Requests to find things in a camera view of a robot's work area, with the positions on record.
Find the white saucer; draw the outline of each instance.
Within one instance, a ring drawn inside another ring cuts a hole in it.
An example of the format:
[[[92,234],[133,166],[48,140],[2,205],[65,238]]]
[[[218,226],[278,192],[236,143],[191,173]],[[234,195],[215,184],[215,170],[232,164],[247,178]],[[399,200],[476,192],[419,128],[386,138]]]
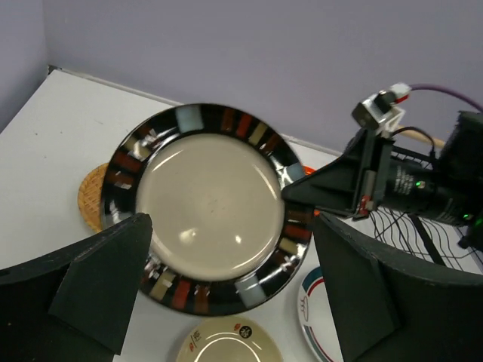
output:
[[[321,362],[343,362],[320,267],[303,279],[297,310],[303,336],[317,359]]]
[[[176,362],[282,362],[270,336],[240,317],[212,318],[185,339]]]

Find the wire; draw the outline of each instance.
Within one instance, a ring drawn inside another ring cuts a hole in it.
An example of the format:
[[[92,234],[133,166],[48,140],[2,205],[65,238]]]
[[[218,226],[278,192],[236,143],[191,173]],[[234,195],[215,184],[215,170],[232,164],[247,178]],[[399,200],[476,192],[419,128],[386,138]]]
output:
[[[396,134],[405,132],[406,130],[413,130],[414,132],[421,133],[423,136],[425,136],[431,142],[431,151],[429,151],[429,158],[430,158],[430,163],[431,163],[432,169],[436,170],[435,140],[425,130],[422,130],[418,127],[413,127],[413,126],[407,126],[407,127],[399,128],[398,130],[395,130],[394,132],[392,132],[391,136],[393,137]]]
[[[452,97],[456,97],[457,99],[462,100],[465,103],[468,103],[471,107],[477,109],[480,113],[483,113],[483,106],[480,103],[448,87],[443,87],[441,85],[435,84],[412,84],[410,85],[410,87],[411,91],[436,91],[439,93],[448,94]]]
[[[433,149],[435,148],[435,140],[426,131],[421,130],[418,127],[412,127],[412,126],[402,127],[402,128],[399,128],[398,130],[395,130],[394,132],[392,132],[392,135],[395,136],[396,134],[399,134],[401,132],[405,132],[406,130],[413,130],[415,132],[421,133],[423,136],[425,136],[431,142],[432,148]]]

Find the black cable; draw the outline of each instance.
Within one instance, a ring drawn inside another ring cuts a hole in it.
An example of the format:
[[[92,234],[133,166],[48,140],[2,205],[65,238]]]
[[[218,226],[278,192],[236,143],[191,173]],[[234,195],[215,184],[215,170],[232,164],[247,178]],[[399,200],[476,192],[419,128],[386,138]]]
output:
[[[436,170],[436,150],[435,150],[435,140],[425,131],[422,130],[418,127],[413,127],[413,126],[407,126],[407,127],[402,127],[399,128],[398,130],[395,130],[392,132],[391,136],[395,136],[396,134],[399,134],[401,132],[405,132],[406,130],[413,130],[414,132],[418,132],[425,136],[430,142],[431,142],[431,151],[429,151],[429,158],[430,158],[430,163],[432,166],[433,170]]]

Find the printed logo on saucer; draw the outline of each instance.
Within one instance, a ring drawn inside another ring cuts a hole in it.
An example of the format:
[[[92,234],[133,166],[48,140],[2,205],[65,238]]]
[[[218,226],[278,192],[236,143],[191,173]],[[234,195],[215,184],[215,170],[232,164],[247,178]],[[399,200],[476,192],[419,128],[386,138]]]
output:
[[[242,338],[250,338],[251,336],[251,328],[249,326],[243,326],[240,328],[240,336]]]

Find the beige plate center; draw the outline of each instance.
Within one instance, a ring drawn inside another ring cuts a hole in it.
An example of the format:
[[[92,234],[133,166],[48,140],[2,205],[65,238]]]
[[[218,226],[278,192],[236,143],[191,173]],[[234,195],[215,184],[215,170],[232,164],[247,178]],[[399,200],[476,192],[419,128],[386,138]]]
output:
[[[182,275],[204,281],[255,269],[281,233],[284,204],[269,163],[230,137],[178,140],[151,161],[137,211],[152,218],[152,248]]]

